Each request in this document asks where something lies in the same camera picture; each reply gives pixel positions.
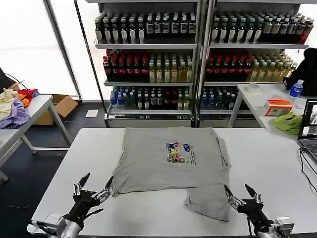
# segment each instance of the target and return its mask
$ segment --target table leg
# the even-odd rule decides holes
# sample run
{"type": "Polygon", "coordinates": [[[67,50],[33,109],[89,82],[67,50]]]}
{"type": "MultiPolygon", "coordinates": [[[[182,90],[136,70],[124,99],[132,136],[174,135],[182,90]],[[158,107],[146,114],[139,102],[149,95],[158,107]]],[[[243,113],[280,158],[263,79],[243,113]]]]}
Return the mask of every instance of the table leg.
{"type": "Polygon", "coordinates": [[[232,113],[231,113],[231,116],[230,116],[230,119],[229,119],[227,127],[233,127],[233,124],[236,121],[237,114],[239,112],[239,108],[241,106],[241,102],[242,102],[242,95],[239,92],[238,96],[237,96],[237,99],[236,99],[236,102],[234,104],[234,107],[233,107],[233,110],[232,110],[232,113]]]}
{"type": "Polygon", "coordinates": [[[73,140],[70,137],[70,135],[68,134],[63,122],[61,121],[61,119],[57,113],[56,107],[54,106],[54,104],[52,102],[50,103],[48,110],[49,110],[50,114],[52,115],[56,125],[59,127],[60,132],[61,132],[62,136],[64,137],[64,140],[66,141],[68,146],[70,146],[71,143],[73,142],[73,140]]]}
{"type": "Polygon", "coordinates": [[[5,175],[1,170],[0,170],[0,179],[3,179],[5,182],[9,180],[8,176],[5,175]]]}
{"type": "Polygon", "coordinates": [[[29,147],[29,149],[32,152],[32,155],[35,155],[38,151],[34,150],[34,146],[31,144],[31,142],[26,138],[25,135],[21,136],[21,139],[24,141],[24,143],[29,147]]]}

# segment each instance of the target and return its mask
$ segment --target green cloth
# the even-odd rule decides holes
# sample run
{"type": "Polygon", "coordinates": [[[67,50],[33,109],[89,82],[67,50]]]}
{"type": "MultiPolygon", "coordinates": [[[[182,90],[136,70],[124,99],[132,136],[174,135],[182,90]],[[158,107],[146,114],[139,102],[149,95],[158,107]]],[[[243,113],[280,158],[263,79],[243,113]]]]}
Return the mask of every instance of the green cloth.
{"type": "Polygon", "coordinates": [[[301,130],[303,117],[293,112],[272,119],[273,124],[289,135],[298,135],[301,130]]]}

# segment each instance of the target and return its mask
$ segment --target gray floor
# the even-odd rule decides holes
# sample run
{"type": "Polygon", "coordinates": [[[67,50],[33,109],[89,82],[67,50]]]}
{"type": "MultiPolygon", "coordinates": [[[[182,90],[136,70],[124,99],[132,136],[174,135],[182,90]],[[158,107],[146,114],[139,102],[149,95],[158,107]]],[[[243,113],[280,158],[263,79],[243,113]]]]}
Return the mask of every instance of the gray floor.
{"type": "MultiPolygon", "coordinates": [[[[64,124],[70,135],[75,137],[81,128],[105,127],[103,119],[104,111],[101,104],[81,104],[64,120],[64,124]],[[85,118],[87,110],[90,109],[99,109],[96,118],[85,118]]],[[[27,131],[26,136],[34,146],[66,147],[55,126],[32,127],[27,131]]],[[[64,156],[65,152],[55,151],[39,151],[36,155],[32,155],[22,144],[1,167],[10,178],[8,183],[0,181],[1,238],[43,237],[28,234],[27,221],[32,218],[64,156]]],[[[313,238],[317,237],[317,234],[291,236],[291,238],[299,237],[313,238]]]]}

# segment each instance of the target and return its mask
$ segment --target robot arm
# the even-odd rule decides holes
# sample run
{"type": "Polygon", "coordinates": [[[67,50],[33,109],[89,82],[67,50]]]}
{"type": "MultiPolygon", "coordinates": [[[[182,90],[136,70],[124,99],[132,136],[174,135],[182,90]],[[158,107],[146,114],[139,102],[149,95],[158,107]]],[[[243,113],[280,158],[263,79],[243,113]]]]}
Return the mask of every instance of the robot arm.
{"type": "Polygon", "coordinates": [[[264,204],[261,199],[261,194],[257,194],[253,188],[245,184],[245,187],[252,199],[242,199],[233,196],[230,189],[225,185],[225,192],[228,197],[228,203],[239,213],[247,215],[248,224],[250,222],[254,226],[254,233],[259,238],[288,238],[294,223],[290,222],[288,217],[278,217],[273,222],[269,220],[263,213],[264,204]]]}
{"type": "Polygon", "coordinates": [[[110,196],[113,177],[110,178],[103,190],[95,192],[83,190],[89,176],[90,173],[82,177],[78,184],[74,184],[73,199],[75,204],[68,214],[64,216],[50,214],[45,222],[31,220],[29,224],[41,229],[52,238],[76,238],[84,228],[85,219],[103,211],[103,208],[88,214],[89,210],[99,206],[110,196]]]}

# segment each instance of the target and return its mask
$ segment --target red cloth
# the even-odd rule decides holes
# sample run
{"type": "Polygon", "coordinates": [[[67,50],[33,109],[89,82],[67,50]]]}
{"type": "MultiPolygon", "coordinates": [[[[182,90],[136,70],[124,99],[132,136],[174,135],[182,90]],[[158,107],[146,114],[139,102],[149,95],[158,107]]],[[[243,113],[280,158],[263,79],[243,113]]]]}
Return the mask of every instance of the red cloth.
{"type": "Polygon", "coordinates": [[[22,89],[22,90],[19,90],[18,93],[19,94],[23,94],[23,95],[26,95],[26,99],[29,100],[29,103],[32,101],[32,95],[34,92],[36,92],[37,89],[22,89]]]}

